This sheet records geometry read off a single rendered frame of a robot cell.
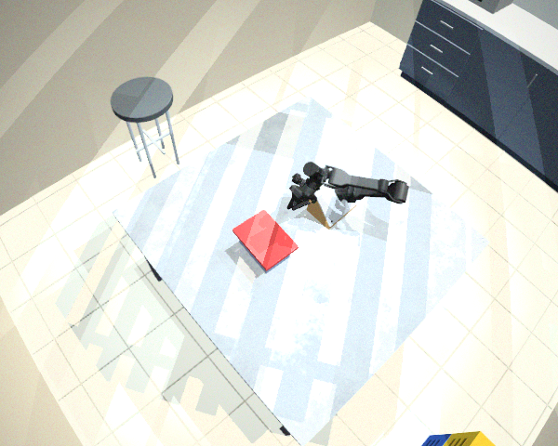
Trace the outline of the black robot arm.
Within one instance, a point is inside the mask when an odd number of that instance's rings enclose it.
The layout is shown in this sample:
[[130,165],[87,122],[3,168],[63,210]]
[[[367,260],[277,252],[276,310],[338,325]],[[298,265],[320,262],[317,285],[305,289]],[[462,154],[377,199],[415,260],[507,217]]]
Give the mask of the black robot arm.
[[[332,168],[330,170],[330,168]],[[326,164],[321,167],[313,161],[303,166],[303,173],[312,178],[320,186],[335,190],[340,201],[345,199],[348,203],[355,203],[364,197],[383,197],[394,203],[405,203],[409,192],[407,183],[399,180],[374,179],[368,177],[357,177],[348,175],[345,171],[332,165]],[[325,183],[328,180],[327,183]],[[291,182],[303,187],[307,179],[296,173]],[[391,183],[389,185],[389,183]]]

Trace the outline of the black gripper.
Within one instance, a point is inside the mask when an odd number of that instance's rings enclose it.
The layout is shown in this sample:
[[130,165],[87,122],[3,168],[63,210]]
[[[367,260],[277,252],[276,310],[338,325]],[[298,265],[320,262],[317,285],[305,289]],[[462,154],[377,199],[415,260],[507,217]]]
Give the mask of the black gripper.
[[289,189],[292,192],[292,198],[287,206],[287,209],[297,210],[305,205],[317,202],[317,197],[314,195],[318,190],[320,190],[321,186],[315,182],[312,178],[306,178],[308,181],[299,187],[298,185],[291,185]]

